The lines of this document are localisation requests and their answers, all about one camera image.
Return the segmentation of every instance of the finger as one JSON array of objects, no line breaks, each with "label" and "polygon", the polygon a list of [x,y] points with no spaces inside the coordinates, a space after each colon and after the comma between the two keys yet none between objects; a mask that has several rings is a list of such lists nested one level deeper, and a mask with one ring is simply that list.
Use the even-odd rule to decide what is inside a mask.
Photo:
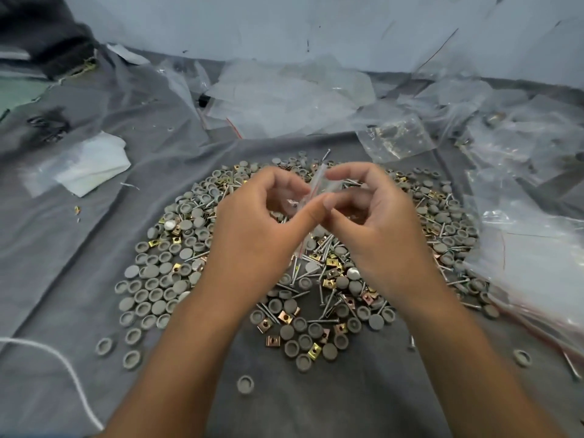
[{"label": "finger", "polygon": [[253,175],[241,188],[257,190],[261,196],[271,189],[291,190],[296,196],[303,197],[310,192],[310,186],[295,173],[280,168],[268,166]]},{"label": "finger", "polygon": [[382,168],[373,163],[353,162],[344,163],[326,171],[329,180],[343,180],[350,178],[367,184],[375,192],[377,189],[393,185]]},{"label": "finger", "polygon": [[341,243],[349,250],[356,246],[360,238],[361,231],[364,229],[359,224],[351,221],[337,209],[332,209],[324,224],[326,230],[335,235]]},{"label": "finger", "polygon": [[328,195],[322,194],[311,199],[290,221],[284,224],[294,246],[299,245],[306,235],[329,215],[330,210],[324,205],[324,200]]},{"label": "finger", "polygon": [[330,194],[325,198],[325,207],[328,209],[335,208],[355,208],[358,210],[368,210],[373,199],[373,192],[361,187],[349,187],[340,192]]}]

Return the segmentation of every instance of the white cord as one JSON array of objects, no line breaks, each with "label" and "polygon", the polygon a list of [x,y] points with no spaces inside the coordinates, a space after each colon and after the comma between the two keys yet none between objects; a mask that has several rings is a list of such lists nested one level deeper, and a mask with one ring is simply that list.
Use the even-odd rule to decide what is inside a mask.
[{"label": "white cord", "polygon": [[52,355],[55,355],[55,357],[59,358],[63,365],[65,366],[65,368],[67,369],[67,371],[69,372],[69,375],[71,375],[71,378],[73,378],[73,383],[75,383],[75,388],[77,389],[77,393],[81,398],[81,404],[83,405],[85,413],[89,417],[90,421],[95,425],[95,427],[99,429],[100,432],[104,429],[103,424],[101,423],[100,420],[98,420],[98,417],[95,416],[94,412],[91,410],[91,407],[89,406],[89,403],[87,402],[87,397],[85,396],[85,392],[83,391],[83,387],[81,386],[81,381],[79,381],[79,377],[77,376],[77,373],[75,373],[75,369],[73,369],[73,366],[71,366],[67,358],[65,358],[58,350],[52,348],[51,346],[47,346],[42,343],[37,343],[36,341],[25,340],[21,338],[8,338],[5,336],[0,336],[0,343],[13,343],[20,344],[23,346],[36,347],[37,349],[44,350],[45,352],[48,352]]}]

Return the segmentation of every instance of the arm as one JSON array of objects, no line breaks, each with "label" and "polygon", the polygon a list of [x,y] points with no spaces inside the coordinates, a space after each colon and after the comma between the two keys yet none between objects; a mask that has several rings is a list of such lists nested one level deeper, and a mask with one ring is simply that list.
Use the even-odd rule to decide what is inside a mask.
[{"label": "arm", "polygon": [[[562,437],[522,390],[484,332],[445,285],[411,199],[371,163],[332,168],[332,180],[365,182],[326,198],[326,226],[361,275],[404,317],[454,436]],[[366,213],[358,225],[344,214]]]},{"label": "arm", "polygon": [[176,308],[150,360],[101,436],[203,435],[223,360],[244,315],[280,279],[324,217],[323,197],[278,224],[268,209],[310,191],[299,176],[265,168],[219,205],[199,283]]}]

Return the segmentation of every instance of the gray cloth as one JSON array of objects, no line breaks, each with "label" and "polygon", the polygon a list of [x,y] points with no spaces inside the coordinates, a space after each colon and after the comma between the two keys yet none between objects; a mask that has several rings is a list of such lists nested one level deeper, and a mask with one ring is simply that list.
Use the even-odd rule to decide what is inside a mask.
[{"label": "gray cloth", "polygon": [[[47,343],[67,356],[104,422],[137,375],[121,367],[129,348],[113,288],[134,261],[134,245],[145,239],[165,205],[217,166],[240,160],[266,162],[300,150],[312,158],[327,148],[334,161],[367,160],[354,134],[207,143],[198,121],[165,89],[164,79],[149,68],[126,68],[112,59],[115,69],[102,61],[99,72],[52,89],[0,128],[0,222],[6,246],[0,250],[0,333]],[[84,198],[61,187],[28,198],[18,168],[42,154],[23,149],[14,155],[17,136],[27,117],[54,106],[63,106],[74,125],[60,147],[103,129],[127,142],[129,171]],[[468,165],[455,149],[422,154],[398,167],[413,166],[438,169],[460,185],[459,194],[468,193],[463,183]],[[79,222],[75,206],[81,207]],[[306,298],[300,301],[303,316],[317,316],[317,292]],[[571,436],[580,435],[584,392],[571,381],[561,356],[517,325],[477,319],[510,366],[514,348],[531,354],[532,368],[518,375]],[[146,334],[140,346],[146,355],[159,335],[156,329]],[[408,335],[399,318],[378,333],[365,328],[350,337],[349,349],[335,363],[318,360],[302,375],[282,350],[267,349],[263,336],[244,320],[223,368],[207,435],[450,436],[420,356],[407,350]],[[99,359],[93,349],[104,336],[115,338],[117,347]],[[255,380],[250,397],[237,393],[235,382],[243,374]],[[44,352],[6,347],[0,354],[0,388],[2,431],[94,432],[69,375]]]}]

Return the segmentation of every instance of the fingernail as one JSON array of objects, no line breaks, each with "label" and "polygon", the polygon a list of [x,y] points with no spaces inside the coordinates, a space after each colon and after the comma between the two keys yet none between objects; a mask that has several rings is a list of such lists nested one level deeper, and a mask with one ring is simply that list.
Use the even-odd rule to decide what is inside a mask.
[{"label": "fingernail", "polygon": [[322,200],[322,205],[325,206],[326,210],[332,210],[336,204],[335,194],[329,193],[326,195],[325,199]]}]

